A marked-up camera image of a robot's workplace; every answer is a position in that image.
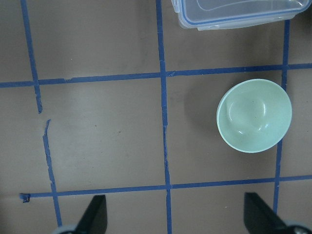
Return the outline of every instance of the plastic food container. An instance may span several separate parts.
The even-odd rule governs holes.
[[[312,0],[171,0],[182,28],[242,28],[289,20]]]

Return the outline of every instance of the plastic container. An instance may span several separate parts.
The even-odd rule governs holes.
[[[183,28],[242,28],[289,20],[312,0],[171,0]]]
[[[232,148],[257,153],[276,145],[292,120],[287,93],[266,79],[251,79],[230,89],[221,99],[216,121]]]

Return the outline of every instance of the blue painter's tape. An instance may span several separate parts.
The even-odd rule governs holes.
[[[284,24],[284,45],[283,45],[283,69],[282,69],[282,88],[287,90],[287,70],[288,70],[288,54],[289,54],[289,32],[290,20],[286,20]],[[276,165],[275,165],[275,182],[274,182],[274,197],[273,197],[273,211],[277,213],[278,196],[279,196],[279,182],[282,160],[283,139],[277,144]]]
[[[226,181],[189,183],[189,184],[173,184],[172,188],[173,189],[185,189],[185,188],[215,187],[215,186],[227,186],[227,185],[239,185],[239,184],[259,184],[259,183],[270,183],[270,182],[274,182],[274,178],[226,180]]]
[[[29,87],[34,86],[33,81],[16,81],[0,83],[0,88]]]
[[[289,64],[288,69],[294,70],[294,69],[311,69],[312,63],[301,63],[301,64]]]
[[[31,31],[30,31],[30,24],[29,24],[29,17],[28,17],[26,0],[20,0],[20,5],[21,5],[23,21],[24,21],[25,35],[26,35],[27,48],[28,48],[28,56],[29,56],[31,73],[33,76],[37,107],[38,107],[38,112],[41,113],[42,112],[41,93],[40,93],[39,82],[38,82],[38,73],[37,73],[36,63],[35,63],[33,41],[31,38]]]
[[[163,41],[163,28],[162,28],[162,12],[161,0],[156,0],[156,17],[157,17],[157,34],[158,34],[158,54],[160,66],[160,79],[161,79],[161,109],[162,109],[162,126],[163,126],[163,145],[164,145],[164,166],[165,166],[165,181],[167,188],[166,208],[167,208],[167,233],[172,233],[172,219],[171,219],[171,185],[169,166],[167,159],[167,81],[166,81],[166,62],[165,50]]]
[[[171,190],[167,189],[166,195],[166,211],[167,211],[167,233],[172,233],[172,217],[171,217]]]
[[[48,140],[48,128],[49,128],[50,121],[51,121],[50,119],[47,121],[45,130],[44,130],[44,135],[43,135],[42,139],[43,139],[43,145],[44,145],[46,160],[47,160],[47,164],[48,164],[49,177],[51,180],[51,190],[52,190],[55,214],[57,217],[58,226],[60,227],[60,226],[62,226],[62,219],[61,219],[61,215],[60,215],[59,199],[58,199],[58,195],[57,195],[57,188],[55,185],[55,179],[54,179],[53,168],[52,168],[52,159],[51,159],[51,154],[50,154],[50,149],[49,149],[49,140]]]
[[[20,199],[23,200],[23,203],[27,203],[30,201],[30,194],[19,194]]]
[[[312,175],[280,177],[279,181],[297,181],[297,180],[306,180],[306,179],[312,179]]]
[[[68,84],[68,83],[84,83],[84,82],[99,82],[99,81],[111,81],[111,80],[128,80],[128,79],[148,79],[159,78],[160,73],[142,73],[142,74],[127,74],[127,75],[109,75],[109,76],[96,76],[96,77],[74,77],[71,79],[41,79],[40,85],[48,84]]]
[[[185,71],[170,71],[170,72],[167,72],[167,77],[241,73],[241,72],[263,72],[263,71],[277,71],[277,70],[282,70],[282,69],[283,69],[283,65],[211,68],[211,69],[198,69],[198,70],[185,70]]]
[[[280,177],[279,181],[299,181],[312,179],[312,175],[299,175],[299,176],[287,176]],[[125,188],[111,188],[111,189],[93,189],[93,190],[77,190],[77,191],[65,191],[58,192],[58,196],[70,196],[70,195],[88,195],[88,194],[108,194],[108,193],[124,193],[124,192],[137,192],[137,191],[153,191],[153,190],[168,190],[168,189],[185,189],[185,188],[200,188],[200,187],[214,187],[214,186],[227,186],[227,185],[241,185],[241,184],[258,184],[258,183],[270,183],[275,182],[275,178],[263,178],[263,179],[245,179],[245,180],[227,180],[216,182],[203,182],[203,183],[189,183],[189,184],[174,184],[167,187],[166,185],[154,185],[154,186],[139,186],[139,187],[125,187]],[[33,193],[29,194],[31,198],[35,197],[51,197],[53,193]]]
[[[92,189],[92,190],[77,190],[77,191],[58,192],[58,196],[87,195],[87,194],[109,194],[109,193],[153,191],[153,190],[165,190],[165,189],[166,189],[165,185],[111,188],[111,189]]]
[[[283,65],[288,65],[290,24],[290,20],[286,20],[284,24]]]
[[[280,142],[277,144],[275,178],[274,178],[273,211],[275,213],[277,213],[277,207],[278,207],[279,180],[280,180],[281,160],[282,160],[282,146],[283,146],[283,140],[280,140]]]
[[[282,88],[286,91],[287,90],[287,70],[282,71]]]
[[[163,144],[164,144],[164,159],[165,159],[165,181],[167,189],[171,189],[170,185],[170,173],[169,173],[169,163],[167,157],[167,126],[163,126]]]

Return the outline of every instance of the floor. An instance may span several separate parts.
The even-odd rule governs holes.
[[[199,32],[170,0],[0,0],[0,31],[2,234],[75,224],[95,194],[107,234],[246,234],[248,191],[312,227],[312,8]],[[252,78],[293,107],[283,141],[258,154],[215,122]]]

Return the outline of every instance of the blue tape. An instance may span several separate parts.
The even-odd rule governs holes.
[[[167,126],[163,126],[163,144],[164,144],[164,159],[165,159],[165,182],[167,189],[171,189],[170,185],[170,173],[169,173],[169,163],[167,157]]]
[[[29,87],[34,86],[33,81],[16,81],[16,82],[2,82],[0,88],[14,88],[14,87]]]
[[[52,159],[51,159],[51,154],[50,154],[50,149],[49,149],[49,140],[48,140],[48,127],[49,127],[50,121],[51,121],[50,119],[47,121],[45,130],[44,130],[44,135],[42,136],[42,139],[43,139],[43,145],[44,145],[46,160],[47,160],[47,164],[48,164],[49,177],[51,180],[51,190],[52,190],[55,214],[57,217],[58,226],[60,227],[60,226],[62,226],[62,219],[61,219],[61,215],[60,215],[59,199],[58,199],[57,188],[55,185],[55,179],[54,179],[54,174],[53,174],[53,169],[52,169]]]
[[[286,176],[280,177],[279,181],[300,181],[312,179],[312,175],[299,175],[299,176]],[[153,190],[170,190],[170,189],[186,189],[186,188],[201,188],[201,187],[215,187],[227,185],[242,185],[242,184],[259,184],[275,182],[275,178],[263,179],[245,179],[245,180],[226,180],[216,182],[203,182],[203,183],[188,183],[188,184],[173,184],[169,188],[166,185],[152,185],[152,186],[138,186],[138,187],[124,187],[124,188],[111,188],[111,189],[92,189],[92,190],[76,190],[57,192],[57,196],[71,196],[71,195],[90,195],[90,194],[108,194],[108,193],[124,193],[124,192],[137,192],[137,191],[153,191]],[[31,198],[36,197],[51,197],[53,193],[33,193],[33,194],[20,194],[20,198],[24,199],[27,196]]]
[[[27,203],[30,201],[30,194],[19,194],[20,199],[23,200],[23,203]]]
[[[300,63],[300,64],[289,64],[288,69],[294,70],[294,69],[311,69],[312,63]]]
[[[41,79],[40,85],[48,84],[68,84],[68,83],[84,83],[84,82],[98,82],[98,81],[111,81],[111,80],[128,80],[128,79],[148,79],[159,78],[160,73],[142,73],[142,74],[127,74],[127,75],[109,75],[109,76],[95,76],[95,77],[74,77],[71,79]]]
[[[172,217],[171,217],[171,190],[167,189],[166,195],[166,211],[167,211],[167,233],[172,233]]]
[[[289,32],[290,20],[285,21],[284,26],[284,46],[283,46],[283,70],[282,70],[282,88],[287,90],[287,70],[288,70],[288,54],[289,54]],[[278,196],[279,196],[279,182],[282,160],[283,139],[277,144],[276,152],[276,166],[275,166],[275,182],[274,182],[274,197],[273,197],[273,211],[277,213]]]
[[[296,70],[296,69],[312,69],[312,63],[289,64],[286,66],[266,65],[266,66],[252,66],[252,67],[230,67],[230,68],[185,70],[185,71],[169,71],[169,72],[166,72],[166,77],[226,74],[226,73],[241,73],[241,72],[259,72],[259,71],[277,71],[277,70]],[[84,83],[84,82],[128,80],[128,79],[148,79],[148,78],[159,78],[159,77],[161,77],[160,73],[156,72],[156,73],[108,75],[108,76],[95,76],[95,77],[75,77],[71,79],[63,79],[63,78],[40,79],[39,85]],[[28,86],[34,86],[34,82],[33,81],[0,82],[0,88],[28,87]]]
[[[165,190],[165,189],[166,189],[165,185],[111,188],[111,189],[92,189],[92,190],[77,190],[77,191],[58,192],[58,196],[87,195],[87,194],[109,194],[109,193],[153,191],[153,190]]]
[[[36,63],[35,63],[33,41],[31,38],[31,31],[30,31],[30,24],[29,24],[29,17],[28,17],[26,0],[20,0],[20,5],[21,5],[21,11],[22,11],[23,21],[24,21],[25,35],[26,35],[27,48],[28,48],[28,56],[29,56],[31,73],[33,76],[33,82],[34,82],[33,85],[34,85],[35,94],[36,94],[37,108],[38,108],[38,113],[41,113],[42,112],[41,93],[40,93],[39,82],[38,82],[38,73],[37,73]]]
[[[277,207],[278,207],[279,180],[280,180],[281,159],[282,159],[282,146],[283,146],[283,140],[280,140],[277,144],[275,178],[274,178],[273,211],[275,213],[277,213]]]
[[[290,24],[290,20],[286,20],[284,24],[283,65],[288,65]]]
[[[226,181],[189,183],[189,184],[173,184],[172,188],[173,189],[186,189],[186,188],[239,185],[239,184],[259,184],[259,183],[270,183],[270,182],[274,182],[274,178],[226,180]]]
[[[156,0],[156,17],[157,17],[157,34],[158,34],[158,54],[160,66],[160,80],[161,80],[161,109],[162,109],[162,126],[163,126],[163,145],[164,145],[164,166],[165,166],[165,181],[166,181],[166,209],[167,209],[167,233],[172,233],[172,219],[171,219],[171,185],[170,174],[167,159],[167,82],[166,82],[166,62],[165,50],[163,41],[163,28],[162,28],[162,12],[161,0]]]
[[[312,179],[312,175],[298,175],[298,176],[286,176],[280,177],[279,181],[298,181]]]
[[[170,71],[170,72],[167,72],[167,77],[241,73],[241,72],[263,72],[263,71],[277,71],[277,70],[282,70],[282,69],[283,69],[283,65],[211,68],[211,69],[198,69],[198,70]]]

